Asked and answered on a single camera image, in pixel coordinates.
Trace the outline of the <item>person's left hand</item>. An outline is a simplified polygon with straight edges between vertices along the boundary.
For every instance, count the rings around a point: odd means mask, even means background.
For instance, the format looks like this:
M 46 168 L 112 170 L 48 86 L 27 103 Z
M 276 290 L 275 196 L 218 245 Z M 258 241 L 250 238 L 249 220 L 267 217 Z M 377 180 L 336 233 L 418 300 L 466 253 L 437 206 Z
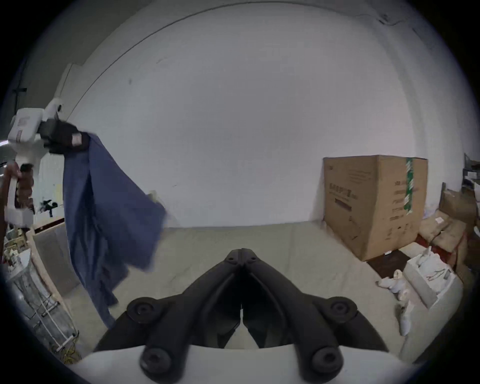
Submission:
M 21 171 L 15 161 L 11 161 L 6 165 L 1 185 L 1 207 L 7 205 L 11 182 L 15 184 L 16 198 L 20 207 L 29 209 L 33 208 L 33 171 Z

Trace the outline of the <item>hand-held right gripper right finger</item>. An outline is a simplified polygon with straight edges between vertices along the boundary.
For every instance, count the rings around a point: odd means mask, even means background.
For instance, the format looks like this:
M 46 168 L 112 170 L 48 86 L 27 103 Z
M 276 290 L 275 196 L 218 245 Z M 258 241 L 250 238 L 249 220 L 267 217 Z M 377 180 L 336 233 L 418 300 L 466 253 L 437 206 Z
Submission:
M 301 377 L 336 377 L 340 346 L 389 351 L 351 299 L 305 294 L 251 249 L 243 262 L 244 326 L 261 349 L 293 345 Z

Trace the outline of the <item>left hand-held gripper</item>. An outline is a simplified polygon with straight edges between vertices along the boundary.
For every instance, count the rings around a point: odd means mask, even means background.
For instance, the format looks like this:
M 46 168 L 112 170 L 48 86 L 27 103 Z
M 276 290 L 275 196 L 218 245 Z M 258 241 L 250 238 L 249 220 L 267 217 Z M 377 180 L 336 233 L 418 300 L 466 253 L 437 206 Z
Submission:
M 24 107 L 17 111 L 12 120 L 7 138 L 15 151 L 15 162 L 22 172 L 32 171 L 33 179 L 38 179 L 40 162 L 49 152 L 54 155 L 86 152 L 90 145 L 88 133 L 80 131 L 66 121 L 57 121 L 63 112 L 63 101 L 52 99 L 46 108 Z M 43 135 L 48 134 L 48 150 L 44 147 Z M 16 227 L 32 227 L 34 211 L 20 207 L 15 178 L 12 177 L 8 199 L 5 205 L 6 221 Z

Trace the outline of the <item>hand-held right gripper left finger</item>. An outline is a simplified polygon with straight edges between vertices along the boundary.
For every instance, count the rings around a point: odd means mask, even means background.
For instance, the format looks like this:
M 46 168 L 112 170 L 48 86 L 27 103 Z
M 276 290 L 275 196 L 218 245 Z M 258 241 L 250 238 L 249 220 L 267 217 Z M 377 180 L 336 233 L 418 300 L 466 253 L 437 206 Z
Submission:
M 140 297 L 102 336 L 94 352 L 144 346 L 139 365 L 146 376 L 181 376 L 190 345 L 223 349 L 241 323 L 243 250 L 197 278 L 181 294 Z

